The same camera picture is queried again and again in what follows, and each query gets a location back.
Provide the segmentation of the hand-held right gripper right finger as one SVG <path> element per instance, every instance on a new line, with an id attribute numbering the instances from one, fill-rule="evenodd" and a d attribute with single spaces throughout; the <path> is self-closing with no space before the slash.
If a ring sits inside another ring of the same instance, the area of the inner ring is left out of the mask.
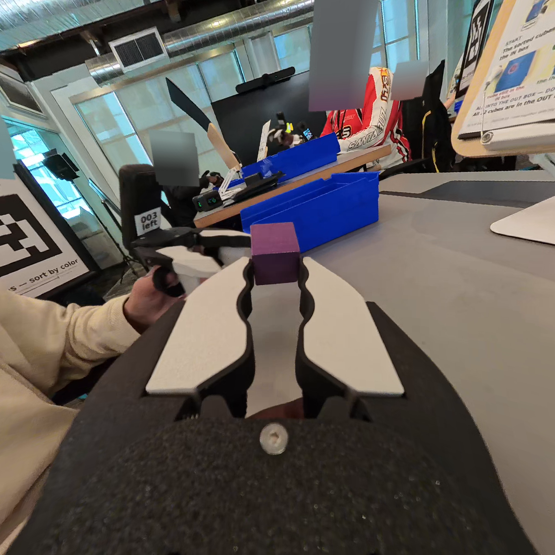
<path id="1" fill-rule="evenodd" d="M 405 388 L 356 288 L 311 257 L 300 262 L 296 381 L 305 418 L 329 399 L 350 414 L 361 399 L 401 399 Z"/>

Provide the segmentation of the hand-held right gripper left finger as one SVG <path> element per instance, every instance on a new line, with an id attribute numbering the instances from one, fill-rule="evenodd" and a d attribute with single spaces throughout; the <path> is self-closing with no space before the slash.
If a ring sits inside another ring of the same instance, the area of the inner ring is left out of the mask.
<path id="1" fill-rule="evenodd" d="M 145 391 L 150 396 L 186 396 L 198 406 L 221 396 L 244 418 L 255 376 L 248 317 L 254 271 L 243 256 L 210 277 L 185 299 Z"/>

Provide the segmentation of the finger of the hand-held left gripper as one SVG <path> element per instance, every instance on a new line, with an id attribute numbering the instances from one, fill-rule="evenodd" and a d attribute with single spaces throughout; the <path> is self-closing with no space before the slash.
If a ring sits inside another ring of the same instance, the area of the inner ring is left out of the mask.
<path id="1" fill-rule="evenodd" d="M 191 249 L 251 248 L 251 236 L 228 229 L 202 228 L 191 231 Z"/>
<path id="2" fill-rule="evenodd" d="M 250 246 L 201 247 L 201 252 L 182 245 L 159 247 L 156 286 L 168 295 L 190 295 L 204 281 L 250 256 Z"/>

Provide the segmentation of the purple wooden cube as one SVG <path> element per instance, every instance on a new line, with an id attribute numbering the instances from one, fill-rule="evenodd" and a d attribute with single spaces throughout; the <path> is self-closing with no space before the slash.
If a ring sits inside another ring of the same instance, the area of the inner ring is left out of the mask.
<path id="1" fill-rule="evenodd" d="M 297 282 L 300 247 L 294 224 L 254 224 L 250 235 L 255 285 Z"/>

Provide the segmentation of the blue plastic bin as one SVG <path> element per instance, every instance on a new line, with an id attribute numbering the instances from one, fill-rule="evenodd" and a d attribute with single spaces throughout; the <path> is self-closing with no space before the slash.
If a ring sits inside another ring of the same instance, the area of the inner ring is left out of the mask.
<path id="1" fill-rule="evenodd" d="M 260 173 L 262 178 L 266 178 L 282 172 L 278 180 L 281 184 L 337 161 L 339 152 L 340 145 L 336 135 L 328 134 L 244 166 L 242 176 L 247 178 Z"/>
<path id="2" fill-rule="evenodd" d="M 379 219 L 379 172 L 338 173 L 241 210 L 244 232 L 253 225 L 293 223 L 302 253 Z"/>

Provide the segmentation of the person's left forearm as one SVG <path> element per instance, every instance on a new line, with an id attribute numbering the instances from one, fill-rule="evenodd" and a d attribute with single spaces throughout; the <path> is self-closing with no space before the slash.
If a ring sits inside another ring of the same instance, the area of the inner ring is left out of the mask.
<path id="1" fill-rule="evenodd" d="M 86 377 L 139 338 L 124 315 L 127 299 L 65 308 L 1 291 L 1 377 L 15 378 L 46 397 Z"/>

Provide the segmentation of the person's left hand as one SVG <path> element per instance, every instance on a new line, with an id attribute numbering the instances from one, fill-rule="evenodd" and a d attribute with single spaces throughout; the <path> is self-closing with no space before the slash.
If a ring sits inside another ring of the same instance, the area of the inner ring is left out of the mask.
<path id="1" fill-rule="evenodd" d="M 174 304 L 185 300 L 186 295 L 171 297 L 156 289 L 153 276 L 160 266 L 135 281 L 127 300 L 123 304 L 125 319 L 139 334 L 156 323 Z"/>

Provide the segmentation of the black battery pack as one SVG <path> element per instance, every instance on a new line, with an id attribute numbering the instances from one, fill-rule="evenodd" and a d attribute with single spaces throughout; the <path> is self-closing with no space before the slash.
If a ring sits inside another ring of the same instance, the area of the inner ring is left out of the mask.
<path id="1" fill-rule="evenodd" d="M 197 212 L 210 212 L 224 204 L 218 189 L 205 191 L 194 197 L 192 202 Z"/>

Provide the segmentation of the black office chair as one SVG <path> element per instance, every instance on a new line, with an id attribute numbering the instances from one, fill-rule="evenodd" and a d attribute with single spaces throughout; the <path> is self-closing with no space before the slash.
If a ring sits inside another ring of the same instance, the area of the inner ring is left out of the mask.
<path id="1" fill-rule="evenodd" d="M 119 170 L 121 204 L 121 237 L 129 254 L 134 254 L 133 241 L 162 228 L 162 219 L 170 226 L 177 221 L 163 200 L 163 189 L 149 164 L 126 164 Z"/>

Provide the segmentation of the framed marker poster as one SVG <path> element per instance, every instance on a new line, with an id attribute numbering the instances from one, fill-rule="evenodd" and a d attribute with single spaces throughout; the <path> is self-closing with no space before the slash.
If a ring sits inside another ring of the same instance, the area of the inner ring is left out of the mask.
<path id="1" fill-rule="evenodd" d="M 101 271 L 28 168 L 1 179 L 1 289 L 51 300 Z"/>

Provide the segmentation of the black video bar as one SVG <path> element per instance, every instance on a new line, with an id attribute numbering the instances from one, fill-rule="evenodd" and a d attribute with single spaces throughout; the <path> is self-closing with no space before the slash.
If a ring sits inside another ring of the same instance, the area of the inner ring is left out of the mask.
<path id="1" fill-rule="evenodd" d="M 264 73 L 262 76 L 258 78 L 254 78 L 253 80 L 249 80 L 245 83 L 238 84 L 235 87 L 235 90 L 236 90 L 236 93 L 240 95 L 240 94 L 246 94 L 259 89 L 266 89 L 278 83 L 289 80 L 292 76 L 295 75 L 295 73 L 296 73 L 296 69 L 294 66 L 290 66 L 273 73 Z"/>

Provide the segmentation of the black jacket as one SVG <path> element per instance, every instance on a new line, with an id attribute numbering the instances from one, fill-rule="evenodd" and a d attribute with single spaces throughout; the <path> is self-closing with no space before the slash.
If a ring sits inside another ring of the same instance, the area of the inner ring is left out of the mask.
<path id="1" fill-rule="evenodd" d="M 456 153 L 451 142 L 452 127 L 440 94 L 445 60 L 426 77 L 420 97 L 402 101 L 402 130 L 412 160 L 424 160 L 426 170 L 447 173 L 453 169 Z"/>

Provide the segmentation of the printed instruction sheet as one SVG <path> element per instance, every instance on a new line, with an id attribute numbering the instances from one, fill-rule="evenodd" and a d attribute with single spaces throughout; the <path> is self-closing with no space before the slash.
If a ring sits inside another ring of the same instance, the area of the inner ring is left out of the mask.
<path id="1" fill-rule="evenodd" d="M 517 134 L 501 129 L 554 121 L 554 1 L 514 1 L 506 18 L 501 8 L 495 27 L 499 38 L 489 55 L 483 51 L 463 107 L 468 106 L 458 139 L 480 138 L 482 144 L 511 148 Z"/>

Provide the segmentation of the black and white marker sign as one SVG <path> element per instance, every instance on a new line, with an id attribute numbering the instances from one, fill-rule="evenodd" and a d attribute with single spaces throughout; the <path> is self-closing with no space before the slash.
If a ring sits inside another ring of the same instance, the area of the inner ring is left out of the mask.
<path id="1" fill-rule="evenodd" d="M 469 17 L 463 54 L 454 72 L 454 97 L 458 101 L 467 93 L 489 35 L 495 1 L 475 1 Z"/>

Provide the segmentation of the black wall screen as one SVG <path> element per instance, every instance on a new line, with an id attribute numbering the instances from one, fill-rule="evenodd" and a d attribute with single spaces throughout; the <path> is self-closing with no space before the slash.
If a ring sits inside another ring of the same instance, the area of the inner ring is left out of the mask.
<path id="1" fill-rule="evenodd" d="M 304 121 L 315 138 L 321 135 L 328 117 L 325 111 L 309 111 L 309 72 L 295 73 L 266 89 L 212 102 L 212 111 L 227 145 L 244 166 L 257 161 L 262 126 L 271 120 L 270 129 L 276 128 L 277 112 L 284 113 L 295 133 L 298 123 Z"/>

